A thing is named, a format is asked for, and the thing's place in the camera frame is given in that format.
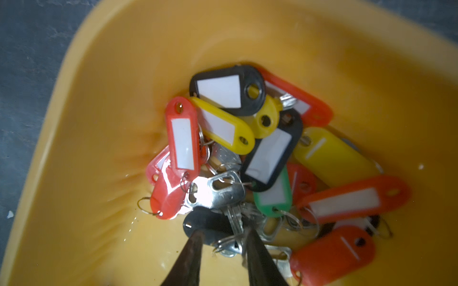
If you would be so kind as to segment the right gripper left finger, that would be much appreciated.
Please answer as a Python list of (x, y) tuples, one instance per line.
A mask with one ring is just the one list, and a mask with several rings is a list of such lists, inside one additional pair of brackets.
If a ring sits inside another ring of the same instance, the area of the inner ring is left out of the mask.
[(203, 241), (204, 233), (202, 231), (192, 233), (169, 274), (161, 283), (162, 286), (199, 285)]

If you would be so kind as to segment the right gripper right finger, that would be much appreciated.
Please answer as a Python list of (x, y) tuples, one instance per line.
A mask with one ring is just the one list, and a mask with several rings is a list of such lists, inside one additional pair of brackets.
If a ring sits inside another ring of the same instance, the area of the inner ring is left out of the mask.
[(245, 230), (244, 254), (250, 286), (287, 286), (266, 249), (260, 236), (253, 227)]

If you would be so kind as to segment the pile of tagged keys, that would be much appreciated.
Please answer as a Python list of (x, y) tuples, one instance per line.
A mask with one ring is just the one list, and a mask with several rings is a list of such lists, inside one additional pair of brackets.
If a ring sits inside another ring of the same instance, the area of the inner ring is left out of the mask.
[(269, 71), (195, 74), (165, 108), (168, 145), (147, 165), (149, 215), (184, 215), (164, 280), (196, 286), (202, 247), (241, 255), (252, 286), (325, 286), (373, 261), (382, 214), (410, 187), (327, 130), (330, 107)]

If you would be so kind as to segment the yellow plastic storage box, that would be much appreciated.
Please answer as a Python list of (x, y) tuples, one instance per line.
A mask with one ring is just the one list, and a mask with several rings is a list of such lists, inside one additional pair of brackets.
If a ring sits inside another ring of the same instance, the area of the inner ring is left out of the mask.
[(65, 56), (14, 218), (4, 286), (158, 286), (182, 218), (141, 213), (164, 109), (202, 70), (259, 64), (328, 103), (412, 199), (339, 286), (458, 283), (458, 47), (366, 1), (102, 1)]

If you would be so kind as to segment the green key tag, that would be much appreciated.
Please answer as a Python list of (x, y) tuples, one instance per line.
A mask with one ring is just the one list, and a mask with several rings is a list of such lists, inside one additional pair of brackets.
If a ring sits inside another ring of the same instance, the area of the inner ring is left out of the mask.
[(269, 218), (279, 218), (292, 207), (292, 190), (287, 168), (284, 168), (274, 185), (267, 191), (253, 193), (256, 208)]

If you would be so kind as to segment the silver key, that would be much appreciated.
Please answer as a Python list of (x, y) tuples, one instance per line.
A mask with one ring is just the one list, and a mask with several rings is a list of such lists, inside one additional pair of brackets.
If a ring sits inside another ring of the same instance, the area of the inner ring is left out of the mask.
[(191, 236), (194, 231), (201, 230), (209, 241), (233, 235), (224, 211), (241, 203), (245, 196), (246, 191), (233, 170), (210, 178), (198, 176), (184, 200), (184, 205), (190, 209), (182, 224), (185, 234)]

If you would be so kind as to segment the black white key tag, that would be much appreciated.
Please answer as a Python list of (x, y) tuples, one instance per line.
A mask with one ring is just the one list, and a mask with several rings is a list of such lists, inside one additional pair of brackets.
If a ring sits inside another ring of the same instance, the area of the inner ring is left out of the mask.
[(240, 169), (240, 178), (250, 190), (261, 193), (274, 185), (299, 143), (303, 128), (301, 115), (296, 110), (282, 111), (274, 132), (255, 141), (254, 149)]

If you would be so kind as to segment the orange red key tag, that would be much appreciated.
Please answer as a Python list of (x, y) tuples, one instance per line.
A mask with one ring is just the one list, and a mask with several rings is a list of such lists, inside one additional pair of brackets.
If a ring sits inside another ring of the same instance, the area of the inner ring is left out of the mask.
[(397, 210), (411, 199), (411, 194), (402, 179), (379, 175), (307, 195), (296, 208), (304, 219), (328, 224)]

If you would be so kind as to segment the yellow key tag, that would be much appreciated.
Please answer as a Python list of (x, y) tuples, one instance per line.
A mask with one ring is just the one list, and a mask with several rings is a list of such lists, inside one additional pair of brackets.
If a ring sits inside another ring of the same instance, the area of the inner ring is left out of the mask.
[(246, 122), (200, 98), (189, 100), (198, 112), (204, 135), (238, 155), (247, 155), (254, 149), (254, 133)]

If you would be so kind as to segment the red upright key tag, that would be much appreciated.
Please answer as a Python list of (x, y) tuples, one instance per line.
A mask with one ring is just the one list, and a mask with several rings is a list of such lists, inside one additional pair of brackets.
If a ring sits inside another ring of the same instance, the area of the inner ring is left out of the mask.
[(165, 110), (171, 168), (180, 178), (194, 180), (200, 172), (198, 114), (185, 97), (175, 97)]

